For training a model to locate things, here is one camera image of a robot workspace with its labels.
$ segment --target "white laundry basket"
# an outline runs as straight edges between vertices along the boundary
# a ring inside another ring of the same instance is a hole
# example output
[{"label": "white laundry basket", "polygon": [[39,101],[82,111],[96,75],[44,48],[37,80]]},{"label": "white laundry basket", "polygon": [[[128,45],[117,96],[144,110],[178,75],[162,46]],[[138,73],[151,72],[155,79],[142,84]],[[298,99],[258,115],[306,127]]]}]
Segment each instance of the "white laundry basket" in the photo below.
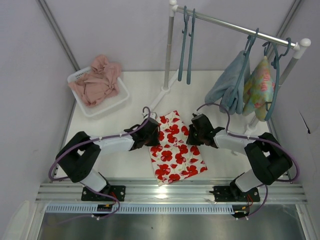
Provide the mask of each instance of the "white laundry basket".
[{"label": "white laundry basket", "polygon": [[[83,74],[89,73],[91,71],[91,67],[86,67],[84,69],[81,69],[74,74],[71,74],[67,78],[67,82],[74,82],[77,79],[79,79]],[[102,116],[105,116],[108,114],[108,112],[111,112],[111,110],[115,110],[115,107],[119,107],[120,104],[124,103],[128,98],[130,97],[130,94],[128,92],[128,89],[126,88],[125,84],[121,80],[120,77],[117,78],[118,86],[119,86],[119,93],[117,96],[113,96],[110,98],[106,98],[101,102],[99,105],[94,107],[87,107],[82,100],[79,98],[77,93],[72,90],[72,93],[79,104],[79,107],[81,108],[83,114],[88,118],[100,118]]]}]

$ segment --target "gray wall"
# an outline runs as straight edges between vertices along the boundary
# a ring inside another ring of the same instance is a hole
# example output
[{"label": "gray wall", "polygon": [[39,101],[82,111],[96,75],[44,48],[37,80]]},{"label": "gray wall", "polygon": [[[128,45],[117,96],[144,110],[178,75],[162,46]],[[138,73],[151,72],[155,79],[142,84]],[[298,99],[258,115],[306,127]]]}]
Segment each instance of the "gray wall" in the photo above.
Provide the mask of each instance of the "gray wall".
[{"label": "gray wall", "polygon": [[[164,70],[169,0],[47,0],[81,68],[98,54],[120,62],[125,71]],[[196,11],[273,34],[293,0],[178,0]],[[183,15],[176,14],[172,40],[172,70],[177,70],[182,46]],[[187,37],[185,68],[190,37]],[[246,45],[247,36],[222,26],[195,21],[193,70],[224,70]],[[257,40],[250,61],[263,56]]]},{"label": "gray wall", "polygon": [[[311,46],[279,91],[273,113],[281,143],[297,158],[315,226],[320,236],[320,2],[306,0],[287,35],[299,41],[310,38]],[[281,60],[284,68],[287,59]],[[307,134],[305,120],[311,134]]]},{"label": "gray wall", "polygon": [[33,202],[61,144],[73,72],[35,0],[0,4],[0,237]]}]

